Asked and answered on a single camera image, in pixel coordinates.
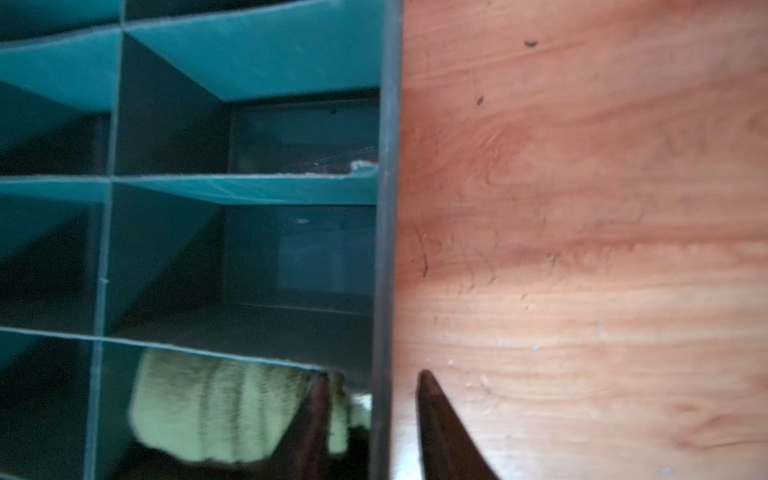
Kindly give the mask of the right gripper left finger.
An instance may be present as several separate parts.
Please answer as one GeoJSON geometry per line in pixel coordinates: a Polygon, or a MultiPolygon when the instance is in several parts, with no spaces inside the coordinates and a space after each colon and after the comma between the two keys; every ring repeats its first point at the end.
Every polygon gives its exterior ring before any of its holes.
{"type": "Polygon", "coordinates": [[[330,380],[318,375],[269,458],[264,479],[320,480],[327,474],[330,380]]]}

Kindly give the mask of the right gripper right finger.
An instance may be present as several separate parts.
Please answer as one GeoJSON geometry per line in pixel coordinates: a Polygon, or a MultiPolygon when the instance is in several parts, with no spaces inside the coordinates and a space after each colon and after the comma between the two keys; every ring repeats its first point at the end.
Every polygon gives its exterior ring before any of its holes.
{"type": "Polygon", "coordinates": [[[499,479],[430,370],[418,375],[416,403],[425,479],[499,479]]]}

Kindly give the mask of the green striped sock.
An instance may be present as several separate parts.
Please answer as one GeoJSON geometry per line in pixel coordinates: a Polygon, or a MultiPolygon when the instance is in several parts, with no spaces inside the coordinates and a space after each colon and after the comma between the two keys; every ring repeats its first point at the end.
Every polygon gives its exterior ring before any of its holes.
{"type": "Polygon", "coordinates": [[[317,376],[285,365],[146,349],[129,424],[144,446],[177,460],[244,466],[274,452],[317,376]]]}

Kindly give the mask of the green compartment tray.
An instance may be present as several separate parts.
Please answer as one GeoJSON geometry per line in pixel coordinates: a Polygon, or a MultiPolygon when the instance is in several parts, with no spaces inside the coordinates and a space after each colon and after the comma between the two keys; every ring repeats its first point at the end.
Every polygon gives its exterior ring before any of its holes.
{"type": "Polygon", "coordinates": [[[1,475],[261,479],[144,446],[146,349],[326,374],[390,463],[399,1],[1,5],[1,475]]]}

